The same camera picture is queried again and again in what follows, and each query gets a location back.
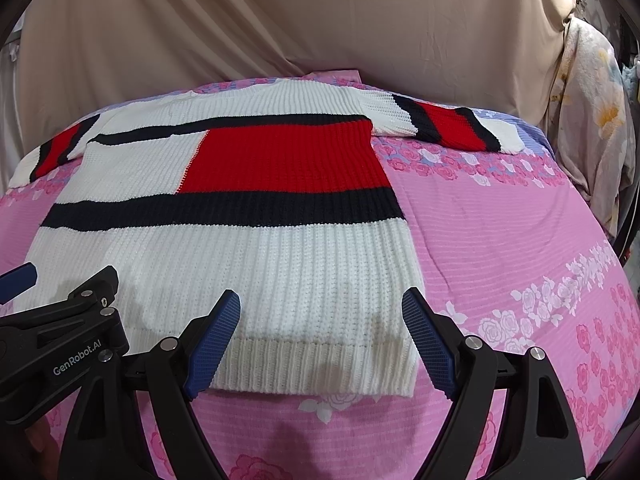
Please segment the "white satin curtain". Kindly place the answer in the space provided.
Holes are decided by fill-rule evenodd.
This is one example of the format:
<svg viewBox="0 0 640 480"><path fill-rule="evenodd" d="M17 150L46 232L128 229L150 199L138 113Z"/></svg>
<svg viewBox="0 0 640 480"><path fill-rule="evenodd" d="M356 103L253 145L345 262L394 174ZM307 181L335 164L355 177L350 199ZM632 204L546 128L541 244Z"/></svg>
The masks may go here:
<svg viewBox="0 0 640 480"><path fill-rule="evenodd" d="M17 109L17 63L25 15L22 15L1 48L0 65L0 170L1 193L6 192L24 144Z"/></svg>

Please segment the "white red black knit sweater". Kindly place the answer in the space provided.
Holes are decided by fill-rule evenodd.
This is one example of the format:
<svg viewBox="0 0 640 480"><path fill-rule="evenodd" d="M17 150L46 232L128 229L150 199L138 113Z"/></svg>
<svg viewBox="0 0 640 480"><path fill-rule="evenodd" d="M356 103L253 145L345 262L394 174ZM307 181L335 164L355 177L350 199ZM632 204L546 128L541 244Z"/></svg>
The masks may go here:
<svg viewBox="0 0 640 480"><path fill-rule="evenodd" d="M408 221L372 146L518 154L518 129L466 107L279 79L134 101L35 148L16 195L76 172L29 247L18 310L112 266L130 346L181 332L227 289L241 316L212 380L277 394L411 396L401 297L421 287Z"/></svg>

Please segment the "floral cream curtain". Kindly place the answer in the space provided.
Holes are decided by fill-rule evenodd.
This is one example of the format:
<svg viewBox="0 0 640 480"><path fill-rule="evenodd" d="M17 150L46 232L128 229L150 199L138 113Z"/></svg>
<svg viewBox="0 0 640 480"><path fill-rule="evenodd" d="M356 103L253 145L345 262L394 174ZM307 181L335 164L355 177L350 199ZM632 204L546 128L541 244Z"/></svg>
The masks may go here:
<svg viewBox="0 0 640 480"><path fill-rule="evenodd" d="M552 84L546 133L555 159L605 233L620 227L636 174L636 136L612 44L571 18Z"/></svg>

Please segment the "pink floral bed sheet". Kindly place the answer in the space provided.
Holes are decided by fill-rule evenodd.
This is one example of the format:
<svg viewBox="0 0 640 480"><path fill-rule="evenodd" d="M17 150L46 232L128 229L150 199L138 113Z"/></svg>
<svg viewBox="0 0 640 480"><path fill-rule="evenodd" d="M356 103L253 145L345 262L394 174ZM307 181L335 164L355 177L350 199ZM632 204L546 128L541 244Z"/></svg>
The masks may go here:
<svg viewBox="0 0 640 480"><path fill-rule="evenodd" d="M408 221L433 311L491 348L547 353L578 431L587 478L639 392L639 309L599 223L539 132L510 122L518 154L471 154L376 136L372 146ZM1 197L1 266L24 262L68 164ZM218 389L193 409L231 479L411 479L450 402L418 355L411 396Z"/></svg>

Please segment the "beige fabric backdrop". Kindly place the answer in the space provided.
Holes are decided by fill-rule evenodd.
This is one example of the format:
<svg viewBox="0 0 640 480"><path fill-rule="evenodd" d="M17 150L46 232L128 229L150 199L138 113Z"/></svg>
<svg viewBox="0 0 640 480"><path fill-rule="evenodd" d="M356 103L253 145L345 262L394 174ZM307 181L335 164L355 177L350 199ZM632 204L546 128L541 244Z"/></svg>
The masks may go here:
<svg viewBox="0 0 640 480"><path fill-rule="evenodd" d="M107 105L210 82L356 70L536 124L575 0L32 0L20 150Z"/></svg>

